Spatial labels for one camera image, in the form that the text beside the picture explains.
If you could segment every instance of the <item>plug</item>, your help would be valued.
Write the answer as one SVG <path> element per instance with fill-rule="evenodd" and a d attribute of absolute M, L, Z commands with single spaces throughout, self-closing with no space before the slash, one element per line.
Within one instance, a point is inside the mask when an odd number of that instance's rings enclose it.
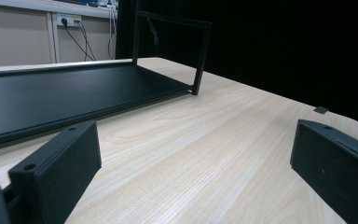
<path fill-rule="evenodd" d="M 61 19 L 61 22 L 62 22 L 62 24 L 65 26 L 65 28 L 66 28 L 66 26 L 68 25 L 68 20 L 66 19 L 66 18 L 62 18 Z"/>

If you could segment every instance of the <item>power outlet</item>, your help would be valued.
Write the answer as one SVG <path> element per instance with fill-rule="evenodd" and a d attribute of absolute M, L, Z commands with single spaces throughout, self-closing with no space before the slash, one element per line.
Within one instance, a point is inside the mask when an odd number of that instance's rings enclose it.
<path fill-rule="evenodd" d="M 78 26 L 75 21 L 81 21 L 81 16 L 57 13 L 57 25 L 63 26 L 62 19 L 67 20 L 68 26 Z"/>

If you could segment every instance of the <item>desk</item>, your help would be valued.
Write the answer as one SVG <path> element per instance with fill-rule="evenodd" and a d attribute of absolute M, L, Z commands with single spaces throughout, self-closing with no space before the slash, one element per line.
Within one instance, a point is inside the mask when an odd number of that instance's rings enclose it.
<path fill-rule="evenodd" d="M 195 74 L 139 64 L 184 82 Z M 98 119 L 103 165 L 67 223 L 344 223 L 289 161 L 298 119 L 356 139 L 358 121 L 314 108 L 204 73 L 198 96 Z M 1 187 L 55 134 L 0 149 Z"/>

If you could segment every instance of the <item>wooden table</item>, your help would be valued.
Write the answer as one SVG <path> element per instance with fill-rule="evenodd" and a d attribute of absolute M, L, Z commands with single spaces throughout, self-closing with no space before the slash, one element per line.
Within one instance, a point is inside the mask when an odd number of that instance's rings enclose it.
<path fill-rule="evenodd" d="M 186 83 L 195 74 L 139 64 Z M 98 119 L 103 166 L 67 223 L 344 223 L 289 161 L 298 119 L 356 139 L 358 121 L 314 108 L 204 73 L 198 96 Z M 0 186 L 55 134 L 0 149 Z"/>

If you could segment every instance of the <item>table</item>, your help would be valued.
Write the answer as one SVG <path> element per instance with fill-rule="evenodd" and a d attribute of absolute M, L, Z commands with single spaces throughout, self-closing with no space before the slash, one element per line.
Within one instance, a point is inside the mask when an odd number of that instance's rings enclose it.
<path fill-rule="evenodd" d="M 185 83 L 195 74 L 159 58 L 139 64 Z M 289 161 L 298 119 L 356 139 L 358 121 L 314 108 L 204 72 L 198 96 L 100 118 L 102 168 L 67 223 L 345 223 Z M 56 134 L 0 149 L 0 186 Z"/>

